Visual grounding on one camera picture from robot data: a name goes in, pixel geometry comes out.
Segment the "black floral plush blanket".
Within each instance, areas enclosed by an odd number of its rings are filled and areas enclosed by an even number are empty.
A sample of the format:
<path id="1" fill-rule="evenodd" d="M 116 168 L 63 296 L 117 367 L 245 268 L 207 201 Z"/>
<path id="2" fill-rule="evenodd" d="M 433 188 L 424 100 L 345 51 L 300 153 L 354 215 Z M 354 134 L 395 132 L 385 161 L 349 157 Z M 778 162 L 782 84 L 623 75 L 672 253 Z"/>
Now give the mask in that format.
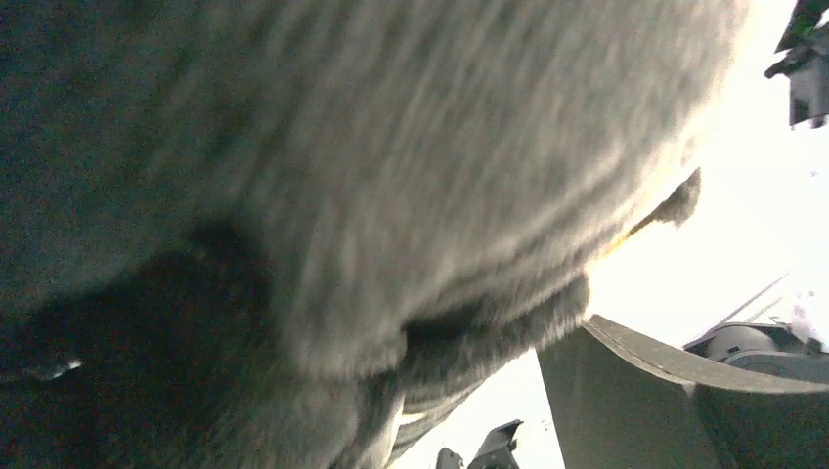
<path id="1" fill-rule="evenodd" d="M 381 468 L 579 324 L 756 1 L 5 1 L 1 464 Z"/>

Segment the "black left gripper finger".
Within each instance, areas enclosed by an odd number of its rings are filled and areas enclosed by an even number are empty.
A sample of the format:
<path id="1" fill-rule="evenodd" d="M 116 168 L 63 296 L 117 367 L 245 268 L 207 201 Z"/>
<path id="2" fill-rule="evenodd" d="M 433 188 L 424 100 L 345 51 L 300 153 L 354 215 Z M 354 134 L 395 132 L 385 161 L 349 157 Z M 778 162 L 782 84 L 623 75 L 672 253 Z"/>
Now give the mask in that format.
<path id="1" fill-rule="evenodd" d="M 539 363 L 568 468 L 824 468 L 828 358 L 781 325 L 678 349 L 602 317 Z"/>

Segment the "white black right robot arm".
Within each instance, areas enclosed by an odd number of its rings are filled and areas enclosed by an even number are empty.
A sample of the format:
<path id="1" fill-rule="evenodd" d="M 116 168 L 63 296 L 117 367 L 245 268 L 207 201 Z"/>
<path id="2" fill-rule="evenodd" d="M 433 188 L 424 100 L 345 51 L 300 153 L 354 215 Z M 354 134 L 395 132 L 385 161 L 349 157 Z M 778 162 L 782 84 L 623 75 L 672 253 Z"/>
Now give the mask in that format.
<path id="1" fill-rule="evenodd" d="M 764 71 L 789 80 L 789 126 L 828 124 L 828 17 L 826 0 L 798 1 L 777 43 L 783 57 Z"/>

